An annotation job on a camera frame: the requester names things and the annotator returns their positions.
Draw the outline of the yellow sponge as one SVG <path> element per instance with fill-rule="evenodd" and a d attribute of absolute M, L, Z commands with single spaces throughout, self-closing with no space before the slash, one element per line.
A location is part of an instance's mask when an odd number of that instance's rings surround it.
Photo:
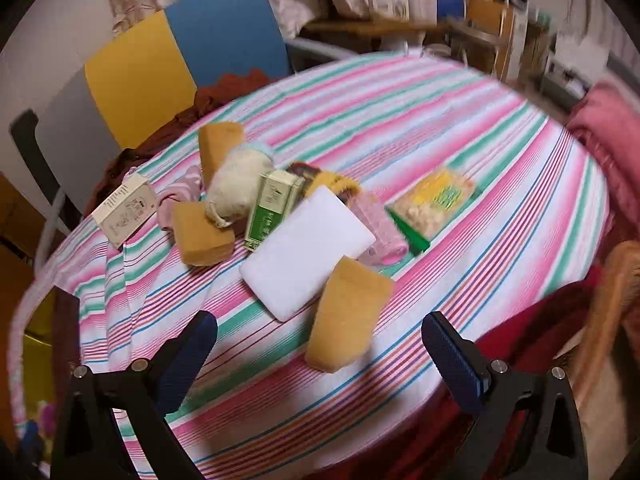
<path fill-rule="evenodd" d="M 324 286 L 310 332 L 306 363 L 335 373 L 369 349 L 395 282 L 359 261 L 343 257 Z"/>
<path fill-rule="evenodd" d="M 198 130 L 204 188 L 209 187 L 227 155 L 244 142 L 244 129 L 237 122 L 210 122 Z"/>
<path fill-rule="evenodd" d="M 174 235 L 181 261 L 187 266 L 214 266 L 231 257 L 235 243 L 232 228 L 218 228 L 201 202 L 174 206 Z"/>

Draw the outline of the cream fuzzy sock roll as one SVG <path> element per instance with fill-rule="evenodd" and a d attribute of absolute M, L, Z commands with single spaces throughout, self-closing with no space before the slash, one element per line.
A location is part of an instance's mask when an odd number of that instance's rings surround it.
<path fill-rule="evenodd" d="M 273 149 L 259 142 L 232 148 L 210 180 L 205 213 L 218 228 L 244 219 L 253 207 L 260 179 L 274 169 Z"/>

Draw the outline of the yellow red green sock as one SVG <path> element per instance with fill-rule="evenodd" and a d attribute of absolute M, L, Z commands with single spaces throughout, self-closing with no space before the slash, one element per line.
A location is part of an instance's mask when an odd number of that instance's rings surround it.
<path fill-rule="evenodd" d="M 310 197 L 322 185 L 326 186 L 343 203 L 347 203 L 352 196 L 356 196 L 360 192 L 360 185 L 356 180 L 332 171 L 322 170 L 306 164 L 306 162 L 292 162 L 286 167 L 286 171 L 304 179 L 303 196 L 305 198 Z"/>

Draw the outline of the red cloth lower right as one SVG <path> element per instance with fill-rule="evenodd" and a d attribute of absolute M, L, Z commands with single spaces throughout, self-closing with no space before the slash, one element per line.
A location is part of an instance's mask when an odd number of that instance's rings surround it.
<path fill-rule="evenodd" d="M 551 367 L 564 344 L 585 324 L 602 266 L 586 277 L 545 296 L 478 338 L 488 358 L 521 372 L 541 374 Z M 343 463 L 311 475 L 313 479 L 441 479 L 474 416 L 461 411 L 441 379 L 427 402 L 399 430 Z"/>

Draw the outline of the green flat packet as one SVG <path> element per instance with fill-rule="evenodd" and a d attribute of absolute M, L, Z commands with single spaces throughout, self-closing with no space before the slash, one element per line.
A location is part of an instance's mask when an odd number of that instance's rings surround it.
<path fill-rule="evenodd" d="M 397 229 L 401 234 L 405 237 L 408 246 L 409 252 L 411 255 L 417 256 L 423 254 L 427 251 L 428 248 L 431 247 L 430 242 L 422 236 L 418 231 L 413 229 L 410 224 L 405 221 L 399 214 L 396 214 L 392 208 L 386 207 L 386 212 L 390 215 L 390 218 L 395 222 Z"/>

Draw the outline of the beige cardboard box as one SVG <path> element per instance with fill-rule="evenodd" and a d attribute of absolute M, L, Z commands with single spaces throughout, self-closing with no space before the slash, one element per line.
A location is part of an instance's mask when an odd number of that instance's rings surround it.
<path fill-rule="evenodd" d="M 155 214 L 157 196 L 149 180 L 134 172 L 92 212 L 110 244 L 119 249 Z"/>

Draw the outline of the yellow snack packet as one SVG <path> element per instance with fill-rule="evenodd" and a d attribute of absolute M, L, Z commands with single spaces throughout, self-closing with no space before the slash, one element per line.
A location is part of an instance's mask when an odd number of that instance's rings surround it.
<path fill-rule="evenodd" d="M 390 205 L 426 240 L 432 240 L 472 198 L 475 183 L 447 167 L 432 171 Z"/>

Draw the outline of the white foam block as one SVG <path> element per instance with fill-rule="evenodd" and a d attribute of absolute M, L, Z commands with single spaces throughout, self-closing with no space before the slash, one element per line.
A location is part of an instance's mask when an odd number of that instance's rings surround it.
<path fill-rule="evenodd" d="M 285 322 L 321 292 L 341 258 L 356 259 L 374 242 L 356 214 L 321 185 L 242 263 L 240 274 L 267 311 Z"/>

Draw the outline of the pink striped sock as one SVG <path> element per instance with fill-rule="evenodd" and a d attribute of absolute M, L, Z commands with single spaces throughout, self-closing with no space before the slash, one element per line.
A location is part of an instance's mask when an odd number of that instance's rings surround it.
<path fill-rule="evenodd" d="M 157 199 L 157 223 L 163 231 L 174 229 L 174 207 L 180 202 L 197 202 L 201 196 L 202 175 L 199 166 L 191 166 L 186 173 L 168 185 Z"/>

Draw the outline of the striped pink green bedsheet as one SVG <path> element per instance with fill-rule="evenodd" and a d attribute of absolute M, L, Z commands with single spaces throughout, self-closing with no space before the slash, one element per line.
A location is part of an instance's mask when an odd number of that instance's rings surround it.
<path fill-rule="evenodd" d="M 219 336 L 186 402 L 168 416 L 209 479 L 289 479 L 345 463 L 422 408 L 439 376 L 422 318 L 444 312 L 475 339 L 584 278 L 608 218 L 602 170 L 578 141 L 518 93 L 454 62 L 356 56 L 270 84 L 213 112 L 284 167 L 301 160 L 356 179 L 390 203 L 431 171 L 477 193 L 420 255 L 388 274 L 393 298 L 369 353 L 323 374 L 304 360 L 310 309 L 279 322 L 225 262 L 185 266 L 150 220 L 122 250 L 86 220 L 29 287 L 12 323 L 13 417 L 26 422 L 22 336 L 53 287 L 79 301 L 81 359 L 98 372 L 147 358 L 201 310 Z"/>

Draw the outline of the green white carton box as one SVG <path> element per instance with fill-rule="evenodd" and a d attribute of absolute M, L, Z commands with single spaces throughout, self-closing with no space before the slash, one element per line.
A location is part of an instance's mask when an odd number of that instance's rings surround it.
<path fill-rule="evenodd" d="M 297 206 L 304 184 L 303 177 L 285 170 L 272 170 L 260 176 L 244 236 L 244 246 L 250 252 L 254 252 Z"/>

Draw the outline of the pink blanket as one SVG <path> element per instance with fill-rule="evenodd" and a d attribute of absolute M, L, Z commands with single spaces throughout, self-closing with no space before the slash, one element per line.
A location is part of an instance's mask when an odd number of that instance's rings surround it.
<path fill-rule="evenodd" d="M 566 123 L 597 161 L 622 216 L 639 231 L 639 112 L 614 84 L 595 84 Z"/>

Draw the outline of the grey yellow blue chair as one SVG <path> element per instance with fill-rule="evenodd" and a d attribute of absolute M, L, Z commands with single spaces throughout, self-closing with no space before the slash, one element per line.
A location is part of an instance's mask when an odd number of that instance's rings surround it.
<path fill-rule="evenodd" d="M 268 0 L 178 0 L 96 52 L 38 116 L 35 141 L 58 192 L 85 211 L 107 164 L 224 75 L 280 79 L 352 51 L 285 39 Z"/>

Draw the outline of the dark red cloth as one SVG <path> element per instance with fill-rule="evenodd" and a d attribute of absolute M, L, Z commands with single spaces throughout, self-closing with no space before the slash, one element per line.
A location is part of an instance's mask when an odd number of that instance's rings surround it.
<path fill-rule="evenodd" d="M 102 180 L 93 190 L 84 216 L 88 217 L 100 203 L 107 199 L 111 192 L 119 187 L 130 169 L 147 162 L 168 148 L 172 142 L 179 139 L 200 119 L 275 81 L 277 78 L 270 78 L 259 68 L 252 68 L 247 75 L 223 74 L 216 84 L 196 90 L 193 104 L 190 107 L 175 114 L 174 118 L 158 128 L 136 148 L 124 148 L 117 157 L 110 161 Z"/>

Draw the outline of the wooden desk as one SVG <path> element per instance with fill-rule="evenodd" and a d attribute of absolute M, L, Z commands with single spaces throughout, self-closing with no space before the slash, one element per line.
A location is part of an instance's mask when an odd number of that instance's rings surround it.
<path fill-rule="evenodd" d="M 402 46 L 423 46 L 424 41 L 446 38 L 460 38 L 486 48 L 501 48 L 508 42 L 489 32 L 473 28 L 462 20 L 446 18 L 431 24 L 424 21 L 358 21 L 358 20 L 317 20 L 308 22 L 299 37 L 317 40 L 332 46 L 349 48 L 359 53 Z"/>

